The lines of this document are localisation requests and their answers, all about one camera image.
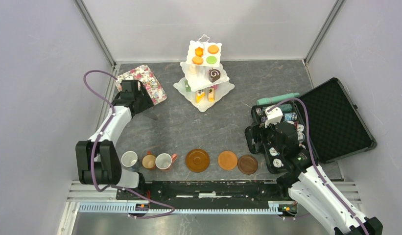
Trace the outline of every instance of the yellow cake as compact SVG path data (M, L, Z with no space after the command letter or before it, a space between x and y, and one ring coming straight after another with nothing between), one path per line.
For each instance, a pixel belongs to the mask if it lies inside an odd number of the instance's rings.
M205 91L204 90L197 91L196 92L196 103L199 103L204 96L205 96Z
M215 100L215 89L212 87L208 88L208 100L210 102L214 102Z

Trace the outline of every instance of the cable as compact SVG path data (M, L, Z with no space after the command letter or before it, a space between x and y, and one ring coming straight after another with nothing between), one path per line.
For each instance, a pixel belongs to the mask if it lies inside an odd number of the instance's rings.
M122 188L122 187L114 186L114 185L112 185L112 188L124 189L124 190L126 190L126 191L128 191L128 192L131 192L131 193L133 193L134 195L136 195L136 196L138 196L138 197L144 199L144 200L147 200L147 201L152 202L152 203L154 203L154 204L158 204L158 205L161 205L161 206L168 207L168 208L171 208L171 209L172 209L171 211L168 211L168 212L165 212L165 213L162 213L162 214L156 214L156 215L145 216L145 217L136 217L136 216L135 216L135 219L153 219L153 218L158 218L158 217L170 215L170 214L172 214L172 213L175 211L175 208L174 208L173 206L168 205L168 204L164 204L164 203L161 203L161 202L157 202L157 201L154 201L154 200L152 200L152 199L149 199L149 198L147 198L147 197L141 195L140 193L138 193L138 192L136 192L136 191L134 191L134 190L132 190L132 189L130 189L130 188Z
M290 215L292 215L292 216L296 216L296 213L292 213L292 212L290 212L290 211L286 211L286 213L288 213L288 214L290 214Z
M271 107L268 112L271 112L274 108L279 107L281 104L286 103L288 101L291 100L296 100L298 101L301 106L303 107L303 110L305 111L305 118L306 118L306 138L307 138L307 145L308 145L308 149L309 149L309 153L310 153L310 159L312 160L312 165L315 168L316 173L318 174L319 178L322 180L322 182L324 183L324 185L331 191L331 193L341 202L341 204L349 211L349 213L354 217L354 219L358 222L358 224L361 226L362 230L364 231L365 235L369 235L367 228L365 227L364 223L362 223L362 221L358 218L355 217L356 213L351 209L351 207L345 203L345 201L339 196L338 193L335 192L335 190L333 190L332 186L330 186L329 184L327 184L327 181L325 180L325 178L323 177L322 173L319 171L319 169L317 168L316 165L316 161L315 161L315 156L313 154L313 150L312 147L310 145L310 135L309 135L309 116L307 114L307 108L306 105L303 103L303 101L301 101L298 98L288 98L285 99L283 101L280 101L279 103L277 103L276 105L274 105L273 107Z
M280 217L280 218L282 218L283 220L296 220L296 219L302 219L302 218L306 218L306 217L309 217L310 216L310 213L307 213L307 214L304 214L304 215L301 215L301 216L297 216L297 217L294 217L294 218L291 218L291 217Z
M116 78L115 76L113 76L112 74L109 74L108 72L105 72L105 71L102 71L102 70L90 70L90 71L88 71L88 72L86 72L86 73L84 74L84 84L85 84L85 86L88 88L88 90L90 90L90 91L91 91L93 94L95 94L98 98L104 100L104 102L106 102L107 104L109 104L109 105L110 105L110 108L111 108L111 110L112 110L112 115L110 115L109 118L107 119L107 121L103 124L103 126L102 126L102 128L101 128L99 134L97 135L97 137L96 137L96 139L95 139L95 141L94 141L93 147L92 147L92 149L91 149L90 168L91 168L91 178L92 178L92 180L93 180L93 185L94 185L95 189L96 189L98 192L103 192L103 191L104 191L106 188L108 188L108 187L117 188L117 189L123 189L123 190L126 190L126 191L128 191L128 192L131 192L131 193L137 195L138 197L140 197L140 198L142 198L142 199L144 199L144 200L147 200L147 201L152 202L152 203L154 203L154 204L158 204L158 205L161 205L161 206L168 207L168 208L171 208L171 209L172 209L171 211L168 211L168 212L162 213L162 214L157 214L157 215L152 215L152 216L146 216L146 217L135 217L135 218L138 218L138 219L158 218L158 217L162 217L162 216L165 216L165 215L170 215L170 214L172 214L172 213L175 211L175 208L174 208L173 206L167 205L167 204L163 204L163 203L161 203L161 202L157 202L157 201L154 201L154 200L151 200L151 199L149 199L149 198L147 198L147 197L145 197L145 196L143 196L143 195L137 193L136 191L132 190L131 188L122 188L122 187L118 187L118 186L115 186L115 185L106 185L106 186L104 186L103 188L99 188L99 187L98 187L97 179L95 178L95 170L94 170L95 149L96 149L96 147L97 147L98 141L100 140L100 138L101 138L102 134L104 133L105 129L107 128L107 126L110 124L110 122L111 122L111 120L113 119L113 117L114 117L114 115L116 114L116 112L115 112L115 109L114 109L113 104L112 104L108 99L106 99L105 97L103 97L102 95L100 95L99 93L97 93L96 91L94 91L94 90L88 85L88 83L87 83L87 75L90 74L90 73L92 73L92 72L100 72L100 73L109 75L110 77L112 77L112 78L115 79L116 81L117 81L117 78Z

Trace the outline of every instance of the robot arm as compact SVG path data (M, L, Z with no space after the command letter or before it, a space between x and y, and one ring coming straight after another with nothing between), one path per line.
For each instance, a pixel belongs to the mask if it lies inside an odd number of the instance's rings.
M335 187L317 162L313 166L309 151L299 147L294 125L278 123L271 130L268 137L289 171L277 179L282 196L288 194L304 206L331 235L364 235L360 223L368 234L382 234L382 224L376 217L368 219Z
M289 196L304 206L331 235L364 234L357 230L358 227L360 228L360 224L356 218L364 223L370 232L369 234L381 234L381 223L375 217L372 219L366 218L366 215L354 207L326 177L322 167L318 165L317 168L327 182L323 183L315 168L310 166L306 169L306 172L300 173L298 181L288 189ZM352 209L353 214L342 205L339 199L328 189L327 185Z
M100 161L94 161L94 172L98 184L124 188L136 188L139 184L140 177L137 172L121 168L115 145L133 116L154 104L142 82L124 80L121 86L122 91L113 100L113 108L103 124L87 141L79 141L75 147L78 178L82 184L93 184L90 162L92 157L97 155L100 155ZM91 156L94 145L96 156Z

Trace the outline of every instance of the wooden plate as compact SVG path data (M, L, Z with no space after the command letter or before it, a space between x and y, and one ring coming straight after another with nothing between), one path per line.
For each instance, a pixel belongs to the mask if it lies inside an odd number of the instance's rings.
M257 162L257 159L253 156L244 155L238 160L237 166L242 173L246 175L251 175L257 171L259 163Z
M185 162L190 171L199 173L206 170L210 165L210 156L205 150L198 148L187 154Z
M224 151L218 156L218 165L224 170L234 169L237 161L237 155L231 151Z

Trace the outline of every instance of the black carrying case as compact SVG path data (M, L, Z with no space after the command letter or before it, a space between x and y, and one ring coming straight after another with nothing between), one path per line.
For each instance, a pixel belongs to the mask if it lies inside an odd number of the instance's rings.
M371 150L377 142L366 127L357 111L357 106L351 101L342 83L337 78L301 95L309 116L311 147L314 155L321 163L331 163L350 155ZM298 115L298 122L306 125L305 112L297 101L290 102L292 112ZM262 115L258 115L257 108L268 107L273 104L255 105L251 109L251 116L255 123L261 123ZM265 155L267 168L272 173L278 173L272 165L274 158L269 154L269 144L263 143L260 149L251 145L247 137L251 153L262 152Z

